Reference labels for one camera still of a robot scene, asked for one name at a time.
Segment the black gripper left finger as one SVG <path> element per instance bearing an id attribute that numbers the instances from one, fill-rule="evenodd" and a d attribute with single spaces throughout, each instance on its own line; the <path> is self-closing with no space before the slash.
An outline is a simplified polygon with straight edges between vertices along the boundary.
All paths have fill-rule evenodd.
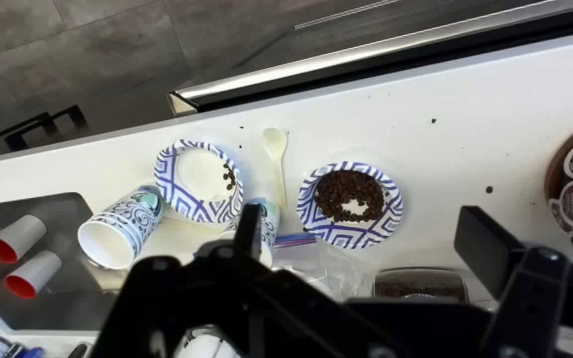
<path id="1" fill-rule="evenodd" d="M 235 247 L 253 259 L 261 257 L 261 230 L 263 230 L 261 220 L 263 220 L 263 208 L 257 204 L 247 204 L 243 208 L 239 228 L 233 239 Z"/>

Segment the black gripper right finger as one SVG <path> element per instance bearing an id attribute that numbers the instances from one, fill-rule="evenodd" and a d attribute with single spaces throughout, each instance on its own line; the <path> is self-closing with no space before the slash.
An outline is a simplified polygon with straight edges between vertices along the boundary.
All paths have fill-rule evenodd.
<path id="1" fill-rule="evenodd" d="M 524 243 L 474 206 L 460 210 L 454 249 L 494 299 L 502 297 L 512 271 L 526 255 Z"/>

